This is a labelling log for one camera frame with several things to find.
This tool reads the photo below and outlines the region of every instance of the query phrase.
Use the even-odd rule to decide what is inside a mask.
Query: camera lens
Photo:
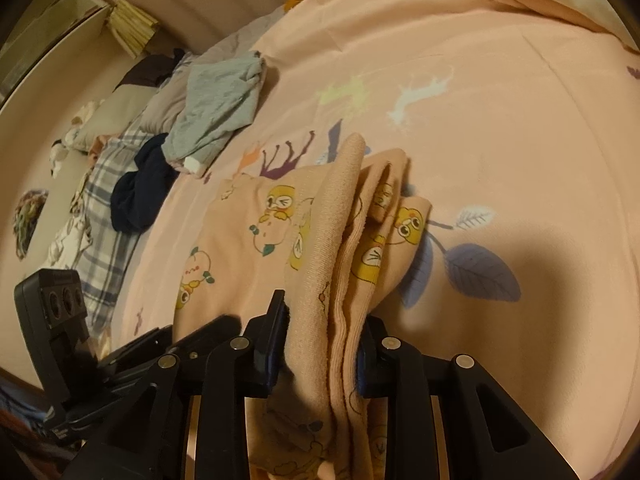
[[[49,305],[51,307],[53,317],[60,319],[60,302],[58,301],[58,295],[55,292],[49,294]]]
[[[74,304],[71,299],[71,291],[66,287],[62,291],[62,304],[65,306],[66,313],[71,316],[74,312]]]
[[[76,304],[78,305],[78,308],[82,308],[82,290],[76,288],[74,294],[76,296]]]

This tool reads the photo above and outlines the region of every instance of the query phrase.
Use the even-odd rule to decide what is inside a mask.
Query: purple deer print
[[[279,178],[285,176],[289,171],[295,170],[300,158],[306,153],[309,146],[314,140],[316,136],[315,132],[309,132],[309,140],[306,142],[305,147],[302,148],[302,151],[294,158],[294,151],[291,142],[287,140],[285,144],[289,148],[289,155],[287,155],[286,160],[282,163],[281,166],[277,168],[272,168],[271,165],[275,160],[278,152],[280,151],[280,145],[276,144],[276,151],[273,153],[271,160],[267,163],[267,152],[262,150],[262,168],[260,169],[260,176],[265,176],[270,178],[271,180],[278,180]]]

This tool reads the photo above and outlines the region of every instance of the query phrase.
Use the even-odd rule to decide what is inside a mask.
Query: pink cloth
[[[277,179],[360,132],[405,150],[405,193],[433,203],[376,311],[389,332],[476,357],[581,479],[615,460],[640,418],[640,58],[491,0],[305,0],[255,48],[264,103],[209,175],[176,181],[120,342],[172,322],[221,180]]]

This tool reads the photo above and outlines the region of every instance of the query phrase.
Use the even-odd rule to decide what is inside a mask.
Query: metal screw
[[[471,356],[461,354],[458,357],[456,357],[456,364],[460,368],[469,369],[469,368],[473,368],[474,365],[476,364],[476,362],[474,361],[474,359]]]
[[[249,346],[249,340],[245,337],[235,337],[229,343],[234,350],[244,350]]]
[[[402,343],[397,337],[385,337],[382,340],[382,346],[387,350],[398,350]]]
[[[178,362],[178,359],[175,358],[173,354],[164,354],[161,358],[158,359],[158,366],[161,368],[171,368],[175,366]]]

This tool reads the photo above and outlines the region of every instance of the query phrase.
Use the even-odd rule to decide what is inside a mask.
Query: yellow paper stack
[[[158,30],[159,22],[127,0],[114,0],[107,27],[122,48],[136,58]]]

